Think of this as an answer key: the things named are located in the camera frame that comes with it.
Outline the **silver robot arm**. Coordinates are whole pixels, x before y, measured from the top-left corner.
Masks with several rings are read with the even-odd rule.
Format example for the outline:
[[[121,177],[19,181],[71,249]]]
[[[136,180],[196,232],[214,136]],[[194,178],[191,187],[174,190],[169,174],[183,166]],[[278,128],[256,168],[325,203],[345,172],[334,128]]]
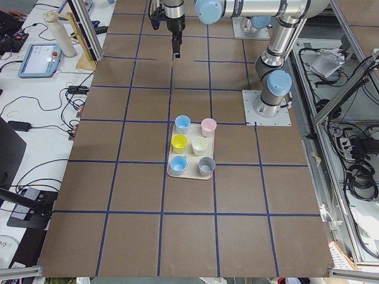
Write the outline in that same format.
[[[195,1],[195,10],[204,24],[221,17],[271,16],[277,21],[265,51],[257,58],[256,72],[263,90],[253,103],[254,111],[264,117],[277,115],[292,85],[291,76],[282,67],[308,18],[319,15],[329,1]]]
[[[164,0],[163,11],[168,30],[172,33],[172,52],[181,57],[182,32],[185,29],[184,0]]]

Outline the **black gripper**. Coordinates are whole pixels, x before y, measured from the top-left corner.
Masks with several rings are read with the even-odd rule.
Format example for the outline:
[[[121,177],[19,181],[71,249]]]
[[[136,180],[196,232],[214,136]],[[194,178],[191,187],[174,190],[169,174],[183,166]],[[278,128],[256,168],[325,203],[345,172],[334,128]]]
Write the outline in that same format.
[[[182,31],[172,32],[172,53],[175,58],[180,58],[182,44]]]

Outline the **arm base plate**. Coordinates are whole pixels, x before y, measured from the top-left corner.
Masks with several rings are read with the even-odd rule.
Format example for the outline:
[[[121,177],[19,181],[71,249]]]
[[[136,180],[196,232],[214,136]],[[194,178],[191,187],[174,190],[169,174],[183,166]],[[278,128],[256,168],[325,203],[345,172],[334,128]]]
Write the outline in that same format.
[[[234,38],[269,40],[271,16],[237,17],[232,19]]]
[[[283,97],[281,104],[277,106],[266,106],[261,99],[261,92],[260,90],[242,91],[246,125],[290,127],[291,92],[288,93],[289,101]]]

